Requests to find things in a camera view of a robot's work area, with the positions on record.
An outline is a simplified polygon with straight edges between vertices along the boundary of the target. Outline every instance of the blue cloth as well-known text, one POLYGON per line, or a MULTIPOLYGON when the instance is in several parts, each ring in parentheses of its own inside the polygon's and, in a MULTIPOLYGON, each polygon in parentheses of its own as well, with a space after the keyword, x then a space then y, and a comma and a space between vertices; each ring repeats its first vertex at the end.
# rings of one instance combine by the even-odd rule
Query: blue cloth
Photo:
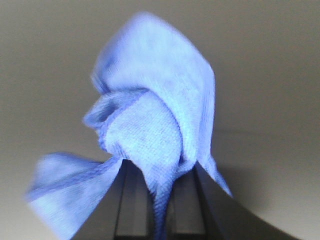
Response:
POLYGON ((102 163, 67 153, 44 156, 27 193, 59 238, 72 238, 86 221, 123 159, 141 169, 153 196, 156 240, 166 238, 174 181, 196 161, 230 194, 210 150, 214 74, 185 36, 139 13, 101 51, 91 77, 101 97, 83 121, 113 157, 102 163))

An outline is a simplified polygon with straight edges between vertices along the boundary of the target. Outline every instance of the blue microfiber cloth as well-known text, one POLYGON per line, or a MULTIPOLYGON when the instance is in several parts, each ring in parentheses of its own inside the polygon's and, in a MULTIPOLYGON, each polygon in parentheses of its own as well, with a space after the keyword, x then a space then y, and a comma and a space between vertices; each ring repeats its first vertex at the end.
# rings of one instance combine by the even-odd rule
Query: blue microfiber cloth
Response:
POLYGON ((83 121, 111 159, 44 156, 27 193, 31 207, 61 239, 72 238, 86 221, 124 159, 141 169, 152 194, 156 240, 166 238, 174 181, 196 161, 231 194, 210 151, 214 74, 178 30, 151 13, 138 13, 101 51, 91 77, 101 97, 83 121))

